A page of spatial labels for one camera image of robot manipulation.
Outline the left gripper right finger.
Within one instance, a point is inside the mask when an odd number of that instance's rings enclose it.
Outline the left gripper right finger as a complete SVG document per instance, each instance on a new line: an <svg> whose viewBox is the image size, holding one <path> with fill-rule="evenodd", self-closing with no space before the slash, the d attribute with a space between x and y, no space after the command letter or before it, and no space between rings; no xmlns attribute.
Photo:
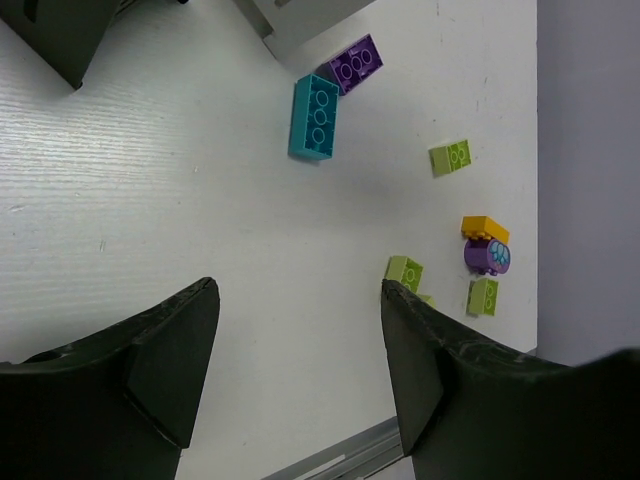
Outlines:
<svg viewBox="0 0 640 480"><path fill-rule="evenodd" d="M381 321L403 451L419 479L635 479L639 352L565 366L507 347L396 281Z"/></svg>

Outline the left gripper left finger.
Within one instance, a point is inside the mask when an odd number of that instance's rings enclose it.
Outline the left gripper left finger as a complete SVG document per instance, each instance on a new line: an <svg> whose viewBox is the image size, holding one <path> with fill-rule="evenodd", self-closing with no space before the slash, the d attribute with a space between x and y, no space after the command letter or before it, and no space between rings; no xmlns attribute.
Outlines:
<svg viewBox="0 0 640 480"><path fill-rule="evenodd" d="M160 304L1 366L5 479L172 479L191 443L220 313L202 278Z"/></svg>

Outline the purple long lego brick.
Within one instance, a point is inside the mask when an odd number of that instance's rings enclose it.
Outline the purple long lego brick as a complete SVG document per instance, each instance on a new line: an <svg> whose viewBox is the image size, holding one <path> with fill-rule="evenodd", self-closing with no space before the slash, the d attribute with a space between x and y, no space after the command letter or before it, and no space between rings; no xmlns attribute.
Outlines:
<svg viewBox="0 0 640 480"><path fill-rule="evenodd" d="M367 34L334 55L327 63L330 78L345 96L383 66L372 36Z"/></svg>

